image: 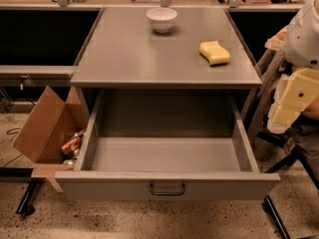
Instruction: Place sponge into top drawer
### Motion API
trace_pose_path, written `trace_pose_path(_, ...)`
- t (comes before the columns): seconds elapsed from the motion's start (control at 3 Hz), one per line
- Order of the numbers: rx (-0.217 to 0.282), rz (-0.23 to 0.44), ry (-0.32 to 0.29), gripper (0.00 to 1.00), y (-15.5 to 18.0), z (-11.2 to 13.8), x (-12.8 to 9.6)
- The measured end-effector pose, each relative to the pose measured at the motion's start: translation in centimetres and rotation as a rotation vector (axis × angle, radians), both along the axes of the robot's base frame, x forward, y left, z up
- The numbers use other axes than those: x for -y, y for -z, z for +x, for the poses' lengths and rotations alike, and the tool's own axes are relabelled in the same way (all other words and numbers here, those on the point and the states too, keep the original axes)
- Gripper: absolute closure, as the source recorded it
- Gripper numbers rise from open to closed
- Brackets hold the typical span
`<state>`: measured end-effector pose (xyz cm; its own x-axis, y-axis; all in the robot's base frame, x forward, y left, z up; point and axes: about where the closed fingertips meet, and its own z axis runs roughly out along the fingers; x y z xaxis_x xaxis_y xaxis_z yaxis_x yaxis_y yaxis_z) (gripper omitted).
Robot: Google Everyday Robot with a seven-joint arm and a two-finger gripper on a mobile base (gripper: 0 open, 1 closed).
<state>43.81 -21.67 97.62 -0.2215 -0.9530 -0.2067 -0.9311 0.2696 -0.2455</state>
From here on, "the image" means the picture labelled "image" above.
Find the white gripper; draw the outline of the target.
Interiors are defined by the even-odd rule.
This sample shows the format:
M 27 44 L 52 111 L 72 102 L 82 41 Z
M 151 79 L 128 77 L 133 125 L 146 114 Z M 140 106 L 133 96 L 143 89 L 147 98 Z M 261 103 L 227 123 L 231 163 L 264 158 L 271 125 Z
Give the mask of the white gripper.
M 282 75 L 277 82 L 274 101 L 268 112 L 267 128 L 285 133 L 319 96 L 319 71 L 302 69 L 291 76 Z

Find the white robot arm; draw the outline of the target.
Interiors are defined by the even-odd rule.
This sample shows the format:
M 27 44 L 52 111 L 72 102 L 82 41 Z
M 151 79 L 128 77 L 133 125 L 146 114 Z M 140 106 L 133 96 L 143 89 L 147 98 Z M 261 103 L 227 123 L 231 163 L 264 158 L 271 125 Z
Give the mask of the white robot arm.
M 283 51 L 284 59 L 296 67 L 290 76 L 280 77 L 268 112 L 267 128 L 284 133 L 319 96 L 318 0 L 306 0 L 289 25 L 268 39 L 265 47 Z

